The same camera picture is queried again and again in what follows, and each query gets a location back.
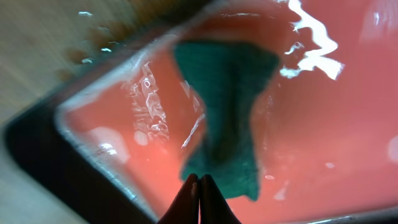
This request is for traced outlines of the pink green sponge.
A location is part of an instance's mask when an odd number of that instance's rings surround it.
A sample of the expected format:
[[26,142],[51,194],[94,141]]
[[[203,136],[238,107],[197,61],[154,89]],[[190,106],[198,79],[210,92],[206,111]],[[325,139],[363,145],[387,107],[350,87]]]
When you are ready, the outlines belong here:
[[279,64],[277,54],[250,42],[185,40],[174,48],[182,77],[205,107],[205,133],[181,178],[209,174],[224,198],[256,201],[260,186],[250,119]]

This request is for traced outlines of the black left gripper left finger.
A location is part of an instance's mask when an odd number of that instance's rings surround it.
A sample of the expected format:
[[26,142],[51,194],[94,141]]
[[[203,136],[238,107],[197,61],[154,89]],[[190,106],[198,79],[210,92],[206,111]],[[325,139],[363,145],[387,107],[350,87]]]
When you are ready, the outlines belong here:
[[198,224],[198,176],[190,174],[157,224]]

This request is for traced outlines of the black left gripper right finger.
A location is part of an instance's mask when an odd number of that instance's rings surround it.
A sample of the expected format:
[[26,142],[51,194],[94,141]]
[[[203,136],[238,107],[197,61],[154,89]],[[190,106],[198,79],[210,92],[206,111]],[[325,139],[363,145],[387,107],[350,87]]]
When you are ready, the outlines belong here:
[[200,179],[200,224],[241,224],[211,175]]

